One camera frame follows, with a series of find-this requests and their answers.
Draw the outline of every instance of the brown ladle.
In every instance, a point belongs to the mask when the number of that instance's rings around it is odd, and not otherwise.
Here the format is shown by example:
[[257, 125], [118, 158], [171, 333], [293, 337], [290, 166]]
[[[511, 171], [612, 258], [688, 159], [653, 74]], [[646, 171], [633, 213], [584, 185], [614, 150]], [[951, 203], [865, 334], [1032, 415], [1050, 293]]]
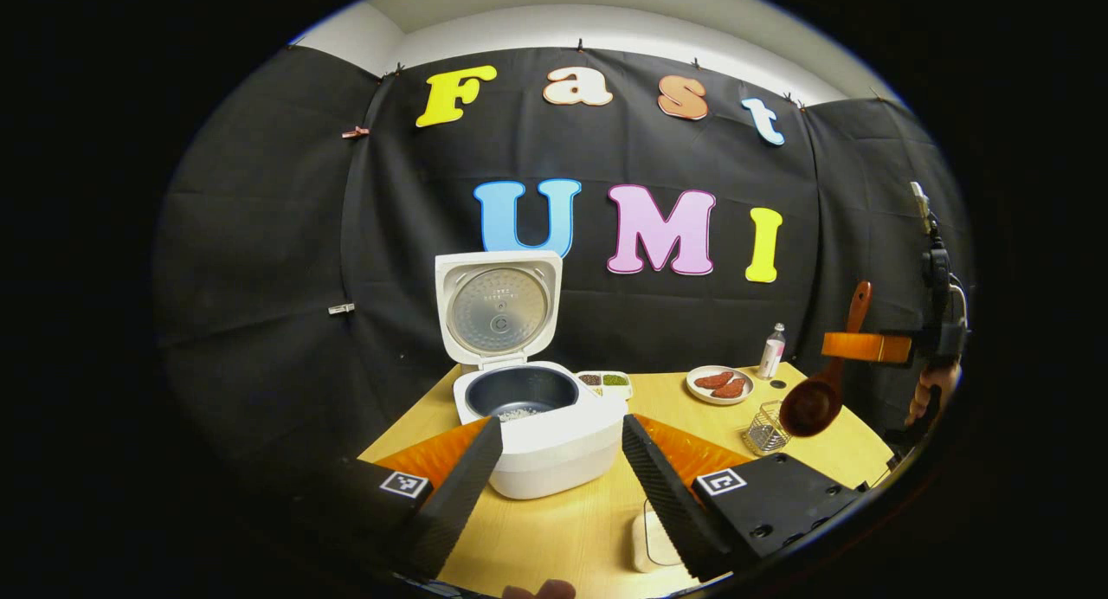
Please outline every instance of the brown ladle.
[[[862, 330], [862, 320], [870, 311], [873, 288], [862, 280], [850, 300], [847, 333]], [[832, 358], [823, 371], [793, 386], [781, 403], [780, 421], [784, 431], [794, 437], [820, 434], [834, 422], [842, 411], [842, 358]]]

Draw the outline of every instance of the sausage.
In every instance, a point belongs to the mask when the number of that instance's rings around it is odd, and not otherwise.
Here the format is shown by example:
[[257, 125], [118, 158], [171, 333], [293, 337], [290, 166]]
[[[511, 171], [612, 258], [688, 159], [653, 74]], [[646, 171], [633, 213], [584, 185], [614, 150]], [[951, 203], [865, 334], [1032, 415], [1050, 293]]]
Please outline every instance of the sausage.
[[720, 389], [712, 391], [712, 396], [717, 399], [737, 399], [741, 396], [742, 391], [746, 389], [747, 382], [743, 379], [733, 379], [730, 383], [720, 386]]
[[704, 386], [706, 390], [718, 390], [731, 380], [731, 375], [735, 375], [732, 371], [720, 371], [719, 374], [705, 375], [704, 379], [696, 379], [694, 382], [697, 386]]

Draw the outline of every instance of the white rice cooker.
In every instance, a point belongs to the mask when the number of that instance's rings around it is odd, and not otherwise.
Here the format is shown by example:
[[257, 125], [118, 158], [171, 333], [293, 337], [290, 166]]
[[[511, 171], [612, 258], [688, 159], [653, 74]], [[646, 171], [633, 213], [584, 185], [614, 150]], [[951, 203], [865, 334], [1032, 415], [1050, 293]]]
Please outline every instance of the white rice cooker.
[[599, 396], [558, 363], [527, 362], [557, 326], [562, 257], [551, 251], [437, 256], [447, 353], [476, 370], [454, 382], [462, 424], [501, 419], [503, 454], [490, 484], [513, 499], [604, 475], [619, 452], [627, 402]]

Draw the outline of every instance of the black inner pot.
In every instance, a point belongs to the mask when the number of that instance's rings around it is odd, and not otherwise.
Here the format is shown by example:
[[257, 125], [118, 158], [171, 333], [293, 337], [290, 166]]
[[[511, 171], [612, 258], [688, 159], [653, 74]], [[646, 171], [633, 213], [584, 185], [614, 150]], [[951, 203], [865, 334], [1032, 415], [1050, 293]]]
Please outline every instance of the black inner pot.
[[483, 417], [525, 417], [577, 402], [577, 382], [543, 366], [506, 366], [479, 375], [465, 391], [465, 402]]

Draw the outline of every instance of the metal basket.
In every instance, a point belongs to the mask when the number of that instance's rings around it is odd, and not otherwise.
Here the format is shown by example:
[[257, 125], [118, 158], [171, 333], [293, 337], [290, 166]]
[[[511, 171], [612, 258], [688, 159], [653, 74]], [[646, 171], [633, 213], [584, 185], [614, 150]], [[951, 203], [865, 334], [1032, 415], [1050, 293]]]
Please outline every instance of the metal basket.
[[765, 402], [758, 407], [750, 428], [742, 432], [742, 441], [758, 456], [766, 456], [781, 450], [792, 437], [784, 432], [778, 419], [781, 401]]

